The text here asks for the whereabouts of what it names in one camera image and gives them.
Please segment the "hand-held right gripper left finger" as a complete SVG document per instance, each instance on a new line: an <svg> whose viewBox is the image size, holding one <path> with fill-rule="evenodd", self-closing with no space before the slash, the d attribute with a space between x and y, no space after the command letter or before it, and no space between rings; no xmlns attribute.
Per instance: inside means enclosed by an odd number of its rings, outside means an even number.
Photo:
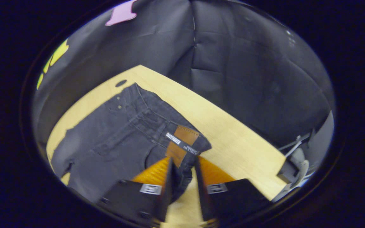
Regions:
<svg viewBox="0 0 365 228"><path fill-rule="evenodd" d="M172 198L172 171L172 158L161 159L133 180L119 180L97 206L134 226L159 227Z"/></svg>

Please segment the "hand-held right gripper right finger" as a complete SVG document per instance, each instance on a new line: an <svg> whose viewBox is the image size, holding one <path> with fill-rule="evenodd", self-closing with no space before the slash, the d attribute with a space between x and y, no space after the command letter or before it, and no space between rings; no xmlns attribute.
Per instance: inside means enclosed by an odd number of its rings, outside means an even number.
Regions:
<svg viewBox="0 0 365 228"><path fill-rule="evenodd" d="M203 157L195 171L206 227L235 226L272 204L248 179L236 180Z"/></svg>

